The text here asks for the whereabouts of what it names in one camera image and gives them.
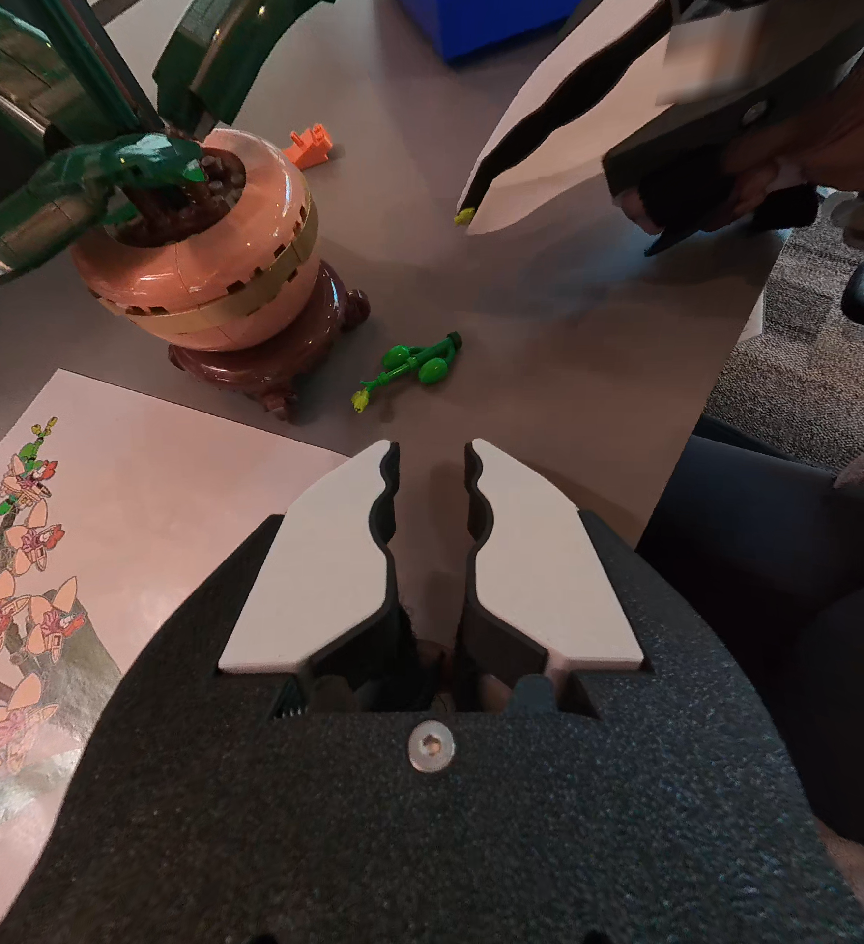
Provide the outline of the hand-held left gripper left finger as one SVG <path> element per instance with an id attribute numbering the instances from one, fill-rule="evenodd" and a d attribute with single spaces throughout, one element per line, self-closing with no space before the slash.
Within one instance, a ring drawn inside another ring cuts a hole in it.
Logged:
<path id="1" fill-rule="evenodd" d="M 400 447 L 379 440 L 282 516 L 218 662 L 226 676 L 323 679 L 352 694 L 410 670 L 410 627 L 389 547 Z"/>

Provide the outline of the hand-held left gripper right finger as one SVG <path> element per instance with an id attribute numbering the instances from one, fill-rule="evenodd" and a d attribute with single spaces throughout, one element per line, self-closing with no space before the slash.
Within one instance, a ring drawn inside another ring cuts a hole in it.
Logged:
<path id="1" fill-rule="evenodd" d="M 484 439 L 465 445 L 473 538 L 456 639 L 456 700 L 481 680 L 511 690 L 549 680 L 572 701 L 578 673 L 642 670 L 645 655 L 577 505 L 548 479 Z"/>

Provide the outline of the green toy brick bud stem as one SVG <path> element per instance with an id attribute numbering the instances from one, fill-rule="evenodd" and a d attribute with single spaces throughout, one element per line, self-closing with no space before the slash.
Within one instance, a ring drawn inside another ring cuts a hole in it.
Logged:
<path id="1" fill-rule="evenodd" d="M 428 347 L 397 345 L 390 348 L 382 356 L 380 373 L 372 380 L 360 382 L 351 396 L 354 410 L 363 413 L 374 391 L 409 375 L 415 375 L 424 385 L 441 382 L 448 375 L 462 345 L 461 335 L 450 332 L 443 340 Z"/>

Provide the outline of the toy brick orchid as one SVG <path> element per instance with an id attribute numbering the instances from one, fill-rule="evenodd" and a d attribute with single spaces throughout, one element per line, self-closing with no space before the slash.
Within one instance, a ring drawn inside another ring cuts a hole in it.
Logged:
<path id="1" fill-rule="evenodd" d="M 0 285 L 69 251 L 177 369 L 294 421 L 298 379 L 370 304 L 322 258 L 303 172 L 233 124 L 315 5 L 190 2 L 152 102 L 88 2 L 0 4 L 0 125 L 42 158 L 0 201 Z"/>

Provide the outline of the person's right hand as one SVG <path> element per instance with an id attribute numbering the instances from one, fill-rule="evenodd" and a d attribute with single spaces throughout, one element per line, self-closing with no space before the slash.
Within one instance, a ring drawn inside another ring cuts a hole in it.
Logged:
<path id="1" fill-rule="evenodd" d="M 864 51 L 836 88 L 788 120 L 734 139 L 722 163 L 735 185 L 708 231 L 752 213 L 787 166 L 818 186 L 864 191 Z"/>

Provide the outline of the blue plastic bin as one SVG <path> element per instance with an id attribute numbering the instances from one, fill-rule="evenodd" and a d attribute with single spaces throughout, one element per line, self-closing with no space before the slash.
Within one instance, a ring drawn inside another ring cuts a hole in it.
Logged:
<path id="1" fill-rule="evenodd" d="M 564 23 L 578 1 L 400 1 L 446 62 Z"/>

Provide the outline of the orchid instruction booklet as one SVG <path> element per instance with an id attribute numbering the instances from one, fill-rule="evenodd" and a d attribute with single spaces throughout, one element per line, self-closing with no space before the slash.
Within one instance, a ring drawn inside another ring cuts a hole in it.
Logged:
<path id="1" fill-rule="evenodd" d="M 57 371 L 0 441 L 0 920 L 171 613 L 340 454 Z"/>

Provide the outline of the person's dark pants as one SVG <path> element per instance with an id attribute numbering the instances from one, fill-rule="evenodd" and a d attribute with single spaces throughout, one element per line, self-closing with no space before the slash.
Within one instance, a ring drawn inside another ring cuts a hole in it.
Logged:
<path id="1" fill-rule="evenodd" d="M 637 550 L 743 668 L 816 817 L 864 847 L 864 452 L 829 471 L 703 417 Z"/>

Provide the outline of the orange brick separator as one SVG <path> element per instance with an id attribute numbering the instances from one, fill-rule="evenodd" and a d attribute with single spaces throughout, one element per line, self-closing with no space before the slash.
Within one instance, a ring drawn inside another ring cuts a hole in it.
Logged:
<path id="1" fill-rule="evenodd" d="M 293 131 L 283 153 L 298 170 L 307 171 L 327 163 L 334 147 L 329 132 L 319 123 L 308 126 L 302 132 Z"/>

